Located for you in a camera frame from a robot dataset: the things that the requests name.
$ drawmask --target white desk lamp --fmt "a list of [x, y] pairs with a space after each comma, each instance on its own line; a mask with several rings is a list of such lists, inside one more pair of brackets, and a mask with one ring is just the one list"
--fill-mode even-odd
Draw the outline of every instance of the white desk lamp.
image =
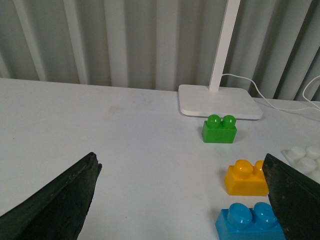
[[236, 119], [258, 120], [263, 113], [250, 94], [242, 88], [219, 87], [223, 74], [240, 0], [228, 0], [209, 87], [180, 85], [180, 111], [187, 116], [208, 117], [212, 114]]

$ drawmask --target blue lego brick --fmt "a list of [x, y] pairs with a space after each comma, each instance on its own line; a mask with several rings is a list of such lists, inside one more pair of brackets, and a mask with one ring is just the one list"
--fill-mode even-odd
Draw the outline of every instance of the blue lego brick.
[[272, 208], [258, 202], [254, 208], [233, 203], [222, 209], [215, 227], [220, 240], [286, 240]]

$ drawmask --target yellow lego brick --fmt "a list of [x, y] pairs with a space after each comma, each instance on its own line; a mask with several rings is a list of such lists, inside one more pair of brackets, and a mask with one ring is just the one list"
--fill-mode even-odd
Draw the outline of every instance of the yellow lego brick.
[[269, 192], [262, 165], [259, 160], [254, 166], [244, 159], [230, 165], [226, 171], [224, 183], [229, 195], [238, 196], [266, 196]]

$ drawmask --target lamp base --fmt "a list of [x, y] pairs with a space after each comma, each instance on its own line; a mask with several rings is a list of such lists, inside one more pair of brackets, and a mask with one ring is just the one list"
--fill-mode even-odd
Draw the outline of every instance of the lamp base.
[[210, 91], [207, 86], [180, 85], [180, 111], [187, 116], [208, 117], [212, 114], [221, 118], [232, 115], [236, 119], [259, 120], [263, 112], [250, 94], [242, 88], [219, 87]]

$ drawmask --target green lego brick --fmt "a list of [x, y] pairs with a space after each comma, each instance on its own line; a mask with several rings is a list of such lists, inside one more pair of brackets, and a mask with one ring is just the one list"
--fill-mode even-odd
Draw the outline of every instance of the green lego brick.
[[210, 115], [203, 124], [203, 141], [211, 144], [232, 144], [237, 133], [236, 121], [232, 115], [224, 116], [222, 121], [218, 115]]

